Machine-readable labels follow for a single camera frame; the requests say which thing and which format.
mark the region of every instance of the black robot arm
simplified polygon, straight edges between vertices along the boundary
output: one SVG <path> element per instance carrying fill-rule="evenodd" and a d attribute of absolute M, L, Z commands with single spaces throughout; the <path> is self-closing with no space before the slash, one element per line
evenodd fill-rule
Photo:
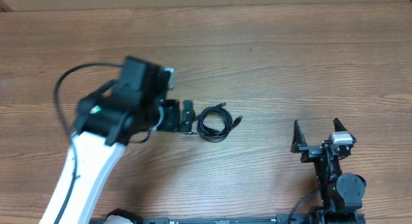
<path fill-rule="evenodd" d="M 74 123 L 78 133 L 87 131 L 106 137 L 106 144 L 127 145 L 139 132 L 191 131 L 193 103 L 167 100 L 174 87 L 174 69 L 126 57 L 118 80 L 111 80 L 82 98 Z M 112 88 L 111 94 L 104 93 Z"/>
<path fill-rule="evenodd" d="M 351 155 L 356 138 L 349 133 L 338 118 L 333 121 L 335 131 L 321 145 L 308 145 L 296 120 L 292 153 L 301 153 L 301 162 L 313 162 L 321 192 L 323 206 L 312 207 L 305 223 L 365 223 L 362 197 L 366 181 L 363 177 L 341 171 L 339 160 Z"/>

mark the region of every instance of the black cable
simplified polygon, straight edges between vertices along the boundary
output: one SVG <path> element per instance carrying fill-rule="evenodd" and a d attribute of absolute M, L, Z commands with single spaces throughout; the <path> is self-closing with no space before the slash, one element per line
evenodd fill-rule
<path fill-rule="evenodd" d="M 229 133 L 240 124 L 242 120 L 242 116 L 237 117 L 234 122 L 232 115 L 223 108 L 226 106 L 226 102 L 218 104 L 214 107 L 207 107 L 204 109 L 200 115 L 196 116 L 196 120 L 198 121 L 197 133 L 185 133 L 186 135 L 199 135 L 204 140 L 211 142 L 211 143 L 218 143 L 224 141 Z M 207 127 L 203 122 L 207 115 L 215 113 L 218 114 L 225 124 L 225 128 L 221 131 L 215 130 L 213 128 Z"/>
<path fill-rule="evenodd" d="M 75 144 L 73 142 L 73 140 L 71 139 L 71 133 L 72 133 L 72 128 L 69 125 L 69 123 L 66 120 L 66 117 L 64 116 L 63 110 L 61 108 L 60 105 L 60 99 L 59 99 L 59 90 L 60 90 L 60 86 L 63 82 L 63 80 L 70 74 L 73 73 L 74 71 L 77 71 L 79 69 L 82 68 L 86 68 L 86 67 L 92 67 L 92 66 L 107 66 L 107 67 L 122 67 L 122 65 L 119 64 L 112 64 L 112 63 L 88 63 L 88 64 L 82 64 L 80 66 L 76 66 L 66 72 L 64 72 L 60 78 L 58 79 L 58 81 L 56 82 L 56 85 L 54 87 L 54 92 L 53 92 L 53 101 L 54 101 L 54 105 L 56 108 L 56 112 L 58 114 L 58 116 L 61 119 L 62 122 L 62 126 L 64 131 L 66 132 L 68 138 L 69 138 L 69 142 L 71 145 L 71 148 L 73 150 L 73 155 L 74 155 L 74 168 L 73 168 L 73 173 L 72 173 L 72 177 L 71 177 L 71 182 L 70 182 L 70 186 L 69 186 L 69 190 L 67 192 L 66 198 L 64 199 L 64 202 L 62 204 L 62 207 L 60 208 L 60 211 L 54 221 L 54 224 L 58 224 L 60 222 L 60 219 L 63 216 L 64 210 L 67 207 L 67 204 L 69 202 L 70 196 L 71 196 L 71 192 L 73 191 L 73 187 L 75 185 L 75 180 L 77 179 L 77 151 L 76 151 L 76 147 Z"/>
<path fill-rule="evenodd" d="M 95 90 L 96 94 L 102 95 L 104 92 L 106 92 L 108 89 L 112 88 L 115 86 L 117 83 L 117 80 L 110 80 L 107 83 L 101 85 L 98 89 Z"/>
<path fill-rule="evenodd" d="M 150 132 L 151 132 L 151 129 L 149 129 L 149 130 L 147 131 L 147 136 L 146 136 L 146 138 L 144 138 L 143 140 L 139 140 L 139 141 L 129 141 L 129 143 L 130 143 L 130 144 L 142 144 L 142 143 L 147 142 L 147 141 L 149 140 L 149 138 L 150 138 Z"/>
<path fill-rule="evenodd" d="M 321 190 L 323 186 L 320 186 L 318 189 L 315 189 L 314 191 L 310 192 L 306 196 L 304 196 L 298 203 L 296 203 L 295 207 L 290 211 L 289 217 L 288 217 L 288 224 L 290 224 L 290 221 L 292 220 L 292 216 L 294 215 L 294 212 L 300 206 L 306 199 L 311 198 L 313 195 L 317 193 L 317 191 Z"/>

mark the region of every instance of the wooden table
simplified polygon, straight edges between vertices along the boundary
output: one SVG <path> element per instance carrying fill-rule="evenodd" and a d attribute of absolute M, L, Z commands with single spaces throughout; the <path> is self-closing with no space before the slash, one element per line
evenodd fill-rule
<path fill-rule="evenodd" d="M 129 145 L 95 218 L 117 207 L 170 218 L 289 212 L 316 188 L 313 165 L 290 153 L 294 120 L 320 144 L 339 117 L 359 141 L 341 167 L 368 182 L 368 223 L 412 222 L 412 4 L 381 3 L 0 14 L 0 223 L 37 223 L 61 173 L 55 81 L 126 55 L 176 68 L 168 98 L 194 100 L 198 113 L 227 102 L 244 119 L 220 144 L 155 133 Z M 69 116 L 117 75 L 70 76 Z"/>

